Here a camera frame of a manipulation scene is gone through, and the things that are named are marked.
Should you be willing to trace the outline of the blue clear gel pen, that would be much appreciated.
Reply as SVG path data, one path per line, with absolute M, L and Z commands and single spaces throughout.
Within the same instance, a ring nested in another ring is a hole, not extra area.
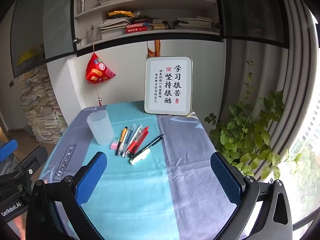
M 133 124 L 130 128 L 128 128 L 127 133 L 125 134 L 124 140 L 121 143 L 119 155 L 123 155 L 128 143 L 129 143 L 129 140 L 131 139 L 131 134 L 135 130 L 135 128 L 136 128 L 135 124 Z

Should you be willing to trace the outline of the red utility knife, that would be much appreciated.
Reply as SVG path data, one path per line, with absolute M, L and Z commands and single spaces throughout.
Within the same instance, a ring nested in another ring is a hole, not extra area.
M 137 152 L 138 149 L 140 148 L 142 142 L 144 141 L 144 139 L 147 137 L 148 135 L 148 131 L 146 131 L 141 137 L 140 139 L 137 141 L 136 145 L 133 147 L 132 151 L 129 153 L 129 157 L 132 158 Z

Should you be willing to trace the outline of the red pen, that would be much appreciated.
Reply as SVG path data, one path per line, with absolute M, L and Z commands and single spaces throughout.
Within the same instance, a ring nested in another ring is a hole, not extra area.
M 131 151 L 132 151 L 133 147 L 136 145 L 137 141 L 140 139 L 140 137 L 141 137 L 146 131 L 148 131 L 148 129 L 149 129 L 148 126 L 142 129 L 142 131 L 140 132 L 140 134 L 136 137 L 136 139 L 134 140 L 133 144 L 131 145 Z

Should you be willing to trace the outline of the white clear gel pen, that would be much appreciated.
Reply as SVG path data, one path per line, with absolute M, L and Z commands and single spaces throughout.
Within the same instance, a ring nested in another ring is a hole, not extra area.
M 129 154 L 129 152 L 131 151 L 131 145 L 133 144 L 136 137 L 140 134 L 141 130 L 142 130 L 142 125 L 139 125 L 137 127 L 136 131 L 133 133 L 131 139 L 129 140 L 127 148 L 125 149 L 125 151 L 121 155 L 123 158 L 126 157 Z

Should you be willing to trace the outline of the frosted translucent plastic cup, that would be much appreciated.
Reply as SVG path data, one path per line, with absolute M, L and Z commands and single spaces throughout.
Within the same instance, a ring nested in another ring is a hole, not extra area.
M 91 113 L 87 117 L 87 123 L 99 145 L 111 144 L 114 140 L 114 131 L 106 110 Z

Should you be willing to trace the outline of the pale green correction tape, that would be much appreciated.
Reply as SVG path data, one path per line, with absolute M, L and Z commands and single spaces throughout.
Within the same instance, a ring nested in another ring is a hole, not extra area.
M 139 154 L 133 156 L 129 162 L 131 165 L 135 165 L 137 162 L 144 160 L 147 155 L 151 152 L 151 150 L 149 148 L 143 150 L 142 152 L 140 152 Z

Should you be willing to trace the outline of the pink green eraser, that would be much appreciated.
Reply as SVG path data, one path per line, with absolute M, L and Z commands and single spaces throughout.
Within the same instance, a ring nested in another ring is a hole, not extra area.
M 119 144 L 119 139 L 118 139 L 118 138 L 115 138 L 115 139 L 112 141 L 111 145 L 110 145 L 110 149 L 111 149 L 111 150 L 116 150 L 117 147 L 118 147 L 118 144 Z

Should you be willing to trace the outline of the green potted plant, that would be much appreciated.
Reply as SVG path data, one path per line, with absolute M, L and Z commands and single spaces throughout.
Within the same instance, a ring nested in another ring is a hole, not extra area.
M 226 160 L 244 175 L 265 179 L 270 173 L 274 178 L 280 177 L 279 164 L 283 162 L 278 142 L 274 142 L 275 134 L 270 133 L 270 124 L 284 125 L 283 133 L 293 135 L 293 129 L 298 120 L 295 113 L 295 102 L 299 86 L 301 71 L 293 69 L 291 87 L 287 99 L 283 99 L 283 91 L 270 91 L 268 97 L 259 97 L 251 106 L 249 101 L 252 86 L 252 72 L 240 70 L 235 77 L 230 71 L 226 84 L 231 86 L 231 92 L 236 92 L 246 87 L 244 101 L 229 105 L 228 122 L 223 123 L 213 114 L 205 118 L 207 123 L 216 126 L 209 133 L 209 137 L 217 149 L 221 151 Z

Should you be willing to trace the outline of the yellow black pen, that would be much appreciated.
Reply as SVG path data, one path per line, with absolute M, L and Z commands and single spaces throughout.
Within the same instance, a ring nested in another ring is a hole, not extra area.
M 118 155 L 118 153 L 119 153 L 119 149 L 120 149 L 120 146 L 124 140 L 125 134 L 127 133 L 127 129 L 128 129 L 128 127 L 126 126 L 126 127 L 124 127 L 124 129 L 121 132 L 120 139 L 119 139 L 117 149 L 116 149 L 116 155 Z

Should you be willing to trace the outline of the tall stack of books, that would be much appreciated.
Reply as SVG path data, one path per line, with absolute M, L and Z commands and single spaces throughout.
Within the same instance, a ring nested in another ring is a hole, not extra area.
M 38 142 L 57 144 L 68 125 L 57 102 L 46 65 L 18 77 L 21 107 Z

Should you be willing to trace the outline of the teal and grey tablecloth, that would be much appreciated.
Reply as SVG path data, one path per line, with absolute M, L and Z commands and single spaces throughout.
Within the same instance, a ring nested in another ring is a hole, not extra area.
M 143 146 L 164 137 L 145 159 L 131 165 L 94 139 L 87 118 L 99 110 L 86 108 L 76 116 L 41 179 L 61 181 L 104 152 L 107 168 L 82 205 L 104 239 L 214 239 L 236 205 L 211 169 L 215 148 L 197 115 L 150 115 L 141 101 L 105 106 L 116 137 L 132 125 L 148 129 Z

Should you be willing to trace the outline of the red hanging fabric ornament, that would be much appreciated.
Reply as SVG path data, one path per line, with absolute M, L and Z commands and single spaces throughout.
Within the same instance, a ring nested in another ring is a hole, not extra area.
M 88 83 L 96 85 L 115 77 L 115 75 L 96 53 L 92 54 L 86 68 L 86 81 Z

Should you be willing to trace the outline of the framed calligraphy sign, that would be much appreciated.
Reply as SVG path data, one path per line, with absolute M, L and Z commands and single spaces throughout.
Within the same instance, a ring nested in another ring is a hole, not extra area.
M 144 110 L 186 116 L 191 112 L 193 62 L 189 57 L 152 57 L 146 61 Z

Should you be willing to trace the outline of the striped ribbon medal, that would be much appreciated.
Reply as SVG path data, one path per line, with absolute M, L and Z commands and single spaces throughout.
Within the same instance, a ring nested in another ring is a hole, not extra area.
M 147 45 L 147 55 L 148 55 L 148 58 L 161 56 L 161 41 L 160 40 L 154 40 L 153 50 L 149 48 L 149 45 Z

